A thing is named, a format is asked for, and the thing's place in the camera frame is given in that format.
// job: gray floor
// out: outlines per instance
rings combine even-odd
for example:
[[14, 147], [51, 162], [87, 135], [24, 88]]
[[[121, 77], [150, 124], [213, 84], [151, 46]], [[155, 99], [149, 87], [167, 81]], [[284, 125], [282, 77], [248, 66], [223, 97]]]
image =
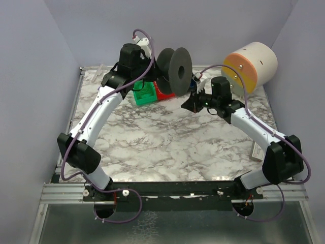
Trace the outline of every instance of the gray floor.
[[[269, 218], [279, 208], [279, 202], [259, 202], [252, 216]], [[299, 202], [288, 202], [283, 217], [269, 223], [246, 221], [232, 211], [174, 211], [143, 212], [128, 224], [102, 224], [94, 220], [92, 209], [91, 204], [49, 206], [40, 243], [312, 243]], [[121, 220], [132, 214], [116, 213], [112, 217]]]

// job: metal frame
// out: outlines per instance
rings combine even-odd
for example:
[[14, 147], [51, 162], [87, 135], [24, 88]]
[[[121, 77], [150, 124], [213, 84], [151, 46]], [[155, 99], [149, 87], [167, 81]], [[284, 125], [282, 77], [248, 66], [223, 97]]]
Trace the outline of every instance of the metal frame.
[[[206, 66], [194, 66], [194, 68], [205, 68]], [[103, 67], [103, 70], [109, 70], [112, 67]], [[97, 70], [98, 67], [81, 67], [81, 73], [77, 91], [74, 98], [74, 103], [69, 116], [68, 124], [66, 127], [66, 133], [71, 129], [73, 118], [77, 109], [79, 95], [84, 80], [85, 72], [88, 70]], [[62, 158], [59, 155], [55, 174], [60, 174]], [[43, 225], [46, 219], [46, 213], [49, 204], [114, 204], [113, 201], [96, 201], [96, 202], [85, 202], [83, 201], [83, 191], [86, 183], [50, 183], [44, 184], [43, 191], [41, 194], [40, 205], [37, 212], [36, 220], [32, 230], [29, 244], [39, 243]], [[319, 236], [315, 229], [315, 224], [308, 206], [308, 196], [306, 189], [303, 185], [288, 185], [280, 184], [285, 196], [285, 201], [299, 201], [303, 216], [307, 223], [307, 228], [311, 236], [313, 243], [320, 243]], [[282, 201], [281, 194], [276, 186], [263, 187], [263, 199], [256, 199], [255, 202], [279, 202]], [[243, 202], [244, 200], [232, 200], [232, 203]]]

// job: disc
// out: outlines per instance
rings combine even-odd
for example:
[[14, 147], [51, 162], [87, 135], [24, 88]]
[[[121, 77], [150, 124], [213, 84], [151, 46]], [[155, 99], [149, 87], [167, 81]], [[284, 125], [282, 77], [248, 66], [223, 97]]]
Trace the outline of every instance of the disc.
[[171, 90], [180, 97], [187, 93], [192, 79], [192, 60], [189, 52], [180, 47], [176, 49], [169, 63], [168, 80]]
[[156, 83], [160, 92], [165, 95], [169, 95], [173, 93], [168, 81], [169, 80], [168, 70], [174, 52], [175, 51], [172, 48], [165, 48], [163, 51], [161, 51], [156, 61], [158, 68], [162, 72], [162, 76], [157, 78]]

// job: white marble tabletop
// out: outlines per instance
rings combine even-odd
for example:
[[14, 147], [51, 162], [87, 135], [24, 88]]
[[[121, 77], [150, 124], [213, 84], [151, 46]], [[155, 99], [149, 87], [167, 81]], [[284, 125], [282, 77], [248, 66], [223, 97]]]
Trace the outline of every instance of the white marble tabletop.
[[[86, 71], [73, 126], [97, 95], [105, 74], [92, 81], [96, 71]], [[212, 78], [219, 70], [206, 73]], [[211, 93], [211, 83], [206, 92]], [[114, 181], [228, 180], [261, 162], [249, 158], [252, 140], [238, 128], [204, 109], [192, 113], [181, 108], [188, 95], [137, 106], [130, 92], [104, 125], [94, 149], [101, 166]], [[249, 96], [250, 110], [275, 128], [264, 89]], [[66, 166], [65, 174], [77, 169]], [[70, 182], [82, 182], [76, 177]]]

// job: marble table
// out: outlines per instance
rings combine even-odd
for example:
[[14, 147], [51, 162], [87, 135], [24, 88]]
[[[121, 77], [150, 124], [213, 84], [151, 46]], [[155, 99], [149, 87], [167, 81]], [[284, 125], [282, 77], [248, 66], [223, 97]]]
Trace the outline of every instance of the marble table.
[[[93, 80], [95, 73], [85, 73], [73, 126], [97, 95], [105, 72]], [[220, 70], [206, 73], [210, 78], [220, 74]], [[211, 93], [210, 82], [206, 91]], [[230, 180], [262, 165], [249, 158], [252, 140], [245, 133], [206, 109], [197, 114], [182, 109], [187, 98], [137, 106], [130, 92], [109, 117], [94, 147], [102, 155], [104, 171], [114, 181]], [[275, 128], [262, 87], [249, 96], [249, 108]], [[66, 175], [76, 171], [67, 164]], [[82, 181], [82, 177], [70, 180]]]

